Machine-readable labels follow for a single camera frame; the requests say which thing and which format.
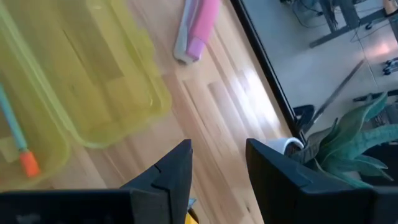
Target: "blue stick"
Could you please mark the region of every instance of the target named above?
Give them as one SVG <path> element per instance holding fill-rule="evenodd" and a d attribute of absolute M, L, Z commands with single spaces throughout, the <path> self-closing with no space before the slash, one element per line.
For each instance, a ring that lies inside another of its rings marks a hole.
<path fill-rule="evenodd" d="M 8 125 L 11 128 L 12 135 L 14 136 L 14 140 L 17 144 L 18 150 L 26 151 L 27 143 L 22 133 L 21 127 L 15 117 L 15 114 L 11 108 L 10 102 L 7 99 L 6 92 L 4 91 L 3 85 L 0 83 L 0 106 L 6 117 Z"/>

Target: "white object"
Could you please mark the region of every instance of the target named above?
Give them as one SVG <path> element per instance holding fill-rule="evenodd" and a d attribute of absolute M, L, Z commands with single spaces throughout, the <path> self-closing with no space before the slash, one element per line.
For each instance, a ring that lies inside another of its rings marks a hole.
<path fill-rule="evenodd" d="M 193 23 L 193 18 L 190 18 L 190 10 L 194 9 L 193 14 L 195 14 L 198 3 L 199 1 L 194 0 L 187 0 L 185 2 L 180 29 L 178 30 L 177 41 L 174 47 L 174 57 L 178 60 L 185 62 L 186 64 L 190 64 L 193 62 L 193 59 L 185 53 L 188 45 L 188 31 Z"/>
<path fill-rule="evenodd" d="M 281 154 L 285 153 L 286 147 L 290 143 L 294 143 L 300 149 L 304 148 L 304 144 L 297 138 L 280 138 L 280 139 L 275 139 L 275 140 L 259 139 L 258 141 Z"/>

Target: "desk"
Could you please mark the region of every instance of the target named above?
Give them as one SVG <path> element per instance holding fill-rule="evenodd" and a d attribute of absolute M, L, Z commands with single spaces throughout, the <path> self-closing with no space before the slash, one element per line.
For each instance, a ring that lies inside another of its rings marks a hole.
<path fill-rule="evenodd" d="M 328 42 L 329 40 L 332 40 L 336 37 L 339 37 L 340 35 L 343 35 L 351 30 L 354 29 L 359 29 L 362 25 L 368 24 L 366 26 L 367 29 L 370 29 L 372 25 L 377 24 L 379 22 L 382 22 L 386 19 L 389 20 L 389 23 L 391 25 L 392 31 L 394 32 L 395 37 L 398 37 L 398 25 L 397 25 L 397 15 L 390 15 L 386 16 L 386 12 L 384 8 L 377 10 L 365 17 L 359 18 L 358 13 L 356 12 L 356 8 L 354 7 L 353 3 L 351 0 L 346 1 L 346 0 L 337 0 L 336 5 L 340 7 L 341 13 L 343 15 L 343 18 L 346 22 L 346 25 L 342 28 L 337 29 L 332 23 L 330 18 L 332 17 L 331 13 L 328 10 L 328 5 L 330 4 L 329 0 L 319 0 L 319 3 L 321 5 L 323 14 L 325 16 L 325 19 L 328 23 L 329 29 L 330 29 L 330 34 L 327 34 L 317 40 L 314 40 L 313 42 L 310 43 L 310 47 L 316 47 L 318 45 L 324 44 L 325 42 Z"/>
<path fill-rule="evenodd" d="M 38 188 L 117 188 L 190 138 L 192 196 L 201 223 L 262 223 L 246 170 L 246 138 L 281 138 L 290 130 L 229 1 L 223 1 L 202 59 L 188 67 L 175 61 L 183 5 L 184 0 L 131 0 L 136 20 L 154 42 L 173 98 L 171 112 L 103 151 L 71 138 L 69 163 Z"/>

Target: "snake plant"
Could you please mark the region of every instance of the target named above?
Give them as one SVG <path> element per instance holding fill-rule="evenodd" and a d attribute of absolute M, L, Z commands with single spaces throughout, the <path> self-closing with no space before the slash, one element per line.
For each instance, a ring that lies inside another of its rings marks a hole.
<path fill-rule="evenodd" d="M 367 149 L 378 144 L 398 139 L 398 124 L 363 130 L 368 122 L 381 112 L 387 95 L 355 108 L 346 113 L 339 122 L 337 119 L 330 128 L 312 134 L 305 148 L 290 156 L 291 159 L 308 164 L 312 162 L 318 172 L 340 179 L 353 187 L 372 187 L 350 177 L 347 172 L 358 171 L 362 175 L 381 176 L 393 180 L 384 172 L 387 166 L 380 160 L 362 155 Z"/>

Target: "yellow object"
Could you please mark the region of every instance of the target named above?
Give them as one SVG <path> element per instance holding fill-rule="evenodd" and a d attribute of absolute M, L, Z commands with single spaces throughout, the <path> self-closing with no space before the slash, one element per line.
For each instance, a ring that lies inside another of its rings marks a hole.
<path fill-rule="evenodd" d="M 0 152 L 8 163 L 18 161 L 19 159 L 18 148 L 12 136 L 0 139 Z"/>
<path fill-rule="evenodd" d="M 185 217 L 185 224 L 198 224 L 193 218 L 192 216 L 187 213 L 187 216 Z"/>
<path fill-rule="evenodd" d="M 154 48 L 125 3 L 0 0 L 0 82 L 42 171 L 28 179 L 19 162 L 0 162 L 0 190 L 63 166 L 69 133 L 106 147 L 168 112 Z"/>

